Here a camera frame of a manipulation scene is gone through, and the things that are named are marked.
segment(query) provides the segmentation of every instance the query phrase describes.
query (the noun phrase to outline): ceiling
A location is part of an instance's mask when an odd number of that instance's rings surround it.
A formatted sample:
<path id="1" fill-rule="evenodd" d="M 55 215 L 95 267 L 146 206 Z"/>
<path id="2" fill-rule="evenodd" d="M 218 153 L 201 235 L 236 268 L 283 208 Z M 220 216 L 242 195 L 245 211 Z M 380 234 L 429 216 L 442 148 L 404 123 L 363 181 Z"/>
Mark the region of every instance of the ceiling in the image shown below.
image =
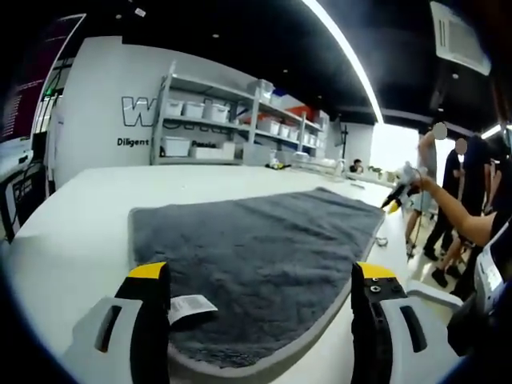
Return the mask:
<path id="1" fill-rule="evenodd" d="M 419 127 L 425 123 L 410 116 L 441 115 L 477 132 L 496 123 L 490 77 L 436 56 L 427 0 L 319 2 L 352 45 L 385 122 Z M 146 12 L 144 18 L 134 13 L 137 7 Z M 352 65 L 301 0 L 116 0 L 108 6 L 100 1 L 86 6 L 67 3 L 47 13 L 50 17 L 84 10 L 88 17 L 66 56 L 76 54 L 86 36 L 120 34 L 124 43 L 179 50 L 265 78 L 333 118 L 375 121 Z M 441 97 L 433 99 L 436 91 Z"/>

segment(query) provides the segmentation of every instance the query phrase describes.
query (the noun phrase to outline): ceiling light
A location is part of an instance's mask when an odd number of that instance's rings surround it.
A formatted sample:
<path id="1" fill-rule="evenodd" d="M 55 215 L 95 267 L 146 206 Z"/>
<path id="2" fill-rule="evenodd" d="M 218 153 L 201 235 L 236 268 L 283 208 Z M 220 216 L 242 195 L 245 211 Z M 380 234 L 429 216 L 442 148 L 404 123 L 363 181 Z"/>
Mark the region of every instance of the ceiling light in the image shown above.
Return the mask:
<path id="1" fill-rule="evenodd" d="M 141 18 L 143 18 L 144 16 L 146 16 L 146 12 L 144 10 L 141 10 L 140 8 L 137 8 L 135 10 L 135 14 L 140 16 Z"/>
<path id="2" fill-rule="evenodd" d="M 497 132 L 499 132 L 502 128 L 497 125 L 493 126 L 491 129 L 487 130 L 482 134 L 482 138 L 490 138 L 491 136 L 494 136 Z"/>
<path id="3" fill-rule="evenodd" d="M 329 14 L 322 8 L 320 4 L 317 3 L 316 0 L 302 0 L 304 4 L 306 4 L 311 11 L 313 11 L 314 14 L 320 19 L 320 21 L 323 23 L 323 25 L 329 30 L 329 32 L 333 35 L 333 37 L 338 42 L 339 46 L 342 48 L 345 55 L 348 57 L 350 64 L 352 64 L 352 67 L 355 70 L 355 73 L 359 77 L 359 80 L 361 81 L 361 84 L 363 88 L 365 89 L 366 96 L 370 100 L 370 104 L 374 110 L 375 117 L 377 119 L 377 122 L 380 122 L 381 124 L 384 123 L 384 118 L 382 117 L 382 112 L 380 107 L 378 106 L 377 97 L 375 96 L 375 92 L 371 87 L 370 80 L 368 79 L 368 76 L 366 76 L 366 73 L 364 69 L 362 68 L 362 65 L 355 54 L 354 50 L 350 46 L 348 40 L 346 39 L 343 32 L 340 31 L 336 23 L 333 21 L 332 18 L 330 18 Z"/>

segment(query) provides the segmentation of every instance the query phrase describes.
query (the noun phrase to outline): sign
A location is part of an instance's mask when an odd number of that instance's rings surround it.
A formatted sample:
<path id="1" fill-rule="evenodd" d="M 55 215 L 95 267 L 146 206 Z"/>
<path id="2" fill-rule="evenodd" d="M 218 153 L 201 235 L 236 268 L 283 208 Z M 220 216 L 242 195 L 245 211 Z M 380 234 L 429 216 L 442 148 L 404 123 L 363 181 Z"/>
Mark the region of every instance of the sign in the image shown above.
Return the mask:
<path id="1" fill-rule="evenodd" d="M 84 14 L 78 14 L 53 22 L 42 34 L 40 43 L 25 57 L 3 111 L 0 143 L 15 138 L 30 138 L 34 115 L 42 100 L 48 75 L 84 17 Z"/>

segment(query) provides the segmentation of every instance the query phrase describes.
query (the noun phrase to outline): sneaker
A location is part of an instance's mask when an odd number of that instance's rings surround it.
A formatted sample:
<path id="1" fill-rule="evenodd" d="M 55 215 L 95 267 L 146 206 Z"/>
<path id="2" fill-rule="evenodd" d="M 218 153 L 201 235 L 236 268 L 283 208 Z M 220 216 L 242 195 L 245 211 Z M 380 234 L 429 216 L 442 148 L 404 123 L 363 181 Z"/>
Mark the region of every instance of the sneaker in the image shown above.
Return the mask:
<path id="1" fill-rule="evenodd" d="M 448 280 L 446 280 L 445 273 L 439 268 L 436 268 L 434 272 L 432 272 L 431 276 L 432 279 L 435 280 L 435 282 L 441 287 L 446 288 L 448 286 Z"/>
<path id="2" fill-rule="evenodd" d="M 462 274 L 460 270 L 458 270 L 457 266 L 449 266 L 446 268 L 446 274 L 451 276 L 452 278 L 461 278 Z"/>
<path id="3" fill-rule="evenodd" d="M 433 249 L 423 248 L 423 256 L 426 258 L 429 258 L 433 262 L 436 262 L 439 260 L 439 258 L 435 255 L 435 252 Z"/>

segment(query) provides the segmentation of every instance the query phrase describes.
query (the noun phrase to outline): man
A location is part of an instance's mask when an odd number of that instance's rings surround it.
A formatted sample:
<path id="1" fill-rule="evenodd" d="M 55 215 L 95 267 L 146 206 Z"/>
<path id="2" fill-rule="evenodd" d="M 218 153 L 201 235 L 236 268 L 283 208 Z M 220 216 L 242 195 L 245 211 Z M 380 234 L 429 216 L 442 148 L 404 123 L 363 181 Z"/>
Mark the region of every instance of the man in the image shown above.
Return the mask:
<path id="1" fill-rule="evenodd" d="M 438 172 L 438 153 L 435 147 L 435 137 L 432 129 L 438 122 L 433 122 L 429 127 L 429 131 L 420 139 L 418 144 L 420 168 L 426 168 L 426 175 L 435 180 L 436 173 Z M 429 212 L 432 197 L 427 191 L 413 197 L 413 213 L 409 216 L 409 221 L 406 225 L 406 244 L 407 244 L 407 257 L 412 258 L 415 244 L 410 240 L 416 221 L 422 214 Z"/>
<path id="2" fill-rule="evenodd" d="M 512 278 L 512 210 L 500 210 L 487 216 L 470 212 L 456 198 L 438 186 L 429 177 L 418 178 L 414 185 L 428 191 L 439 207 L 445 212 L 450 223 L 461 237 L 484 247 L 500 230 L 504 232 L 494 239 L 491 254 L 503 280 Z"/>
<path id="3" fill-rule="evenodd" d="M 512 160 L 508 155 L 510 148 L 503 142 L 501 151 L 502 155 L 498 156 L 500 160 L 495 163 L 496 174 L 491 183 L 490 199 L 486 204 L 486 212 L 488 214 L 500 212 L 505 215 L 512 215 Z M 474 267 L 477 256 L 481 252 L 482 248 L 479 246 L 472 249 L 466 270 L 451 292 L 455 296 L 459 296 L 463 301 L 467 300 L 474 291 Z"/>
<path id="4" fill-rule="evenodd" d="M 490 196 L 490 149 L 487 142 L 480 136 L 475 135 L 468 140 L 463 164 L 464 188 L 461 203 L 470 215 L 480 216 L 484 198 L 488 200 Z M 464 242 L 467 242 L 467 239 L 459 234 L 452 242 L 442 263 L 432 272 L 432 278 L 443 288 L 448 285 L 445 272 L 455 259 L 461 257 Z M 448 272 L 456 278 L 461 276 L 455 264 Z"/>
<path id="5" fill-rule="evenodd" d="M 457 198 L 458 196 L 458 184 L 460 181 L 460 176 L 461 163 L 458 160 L 457 151 L 452 149 L 452 151 L 446 157 L 445 174 L 442 180 L 442 188 L 454 198 Z M 426 240 L 426 243 L 423 247 L 423 254 L 430 260 L 436 262 L 438 257 L 435 255 L 434 246 L 442 236 L 441 249 L 442 252 L 444 251 L 446 253 L 453 240 L 451 234 L 452 229 L 453 226 L 448 221 L 445 213 L 441 208 L 439 208 L 438 220 L 436 221 L 430 236 Z"/>
<path id="6" fill-rule="evenodd" d="M 349 170 L 353 174 L 362 174 L 362 171 L 363 171 L 362 161 L 360 159 L 356 158 L 354 160 L 354 164 L 350 166 Z"/>

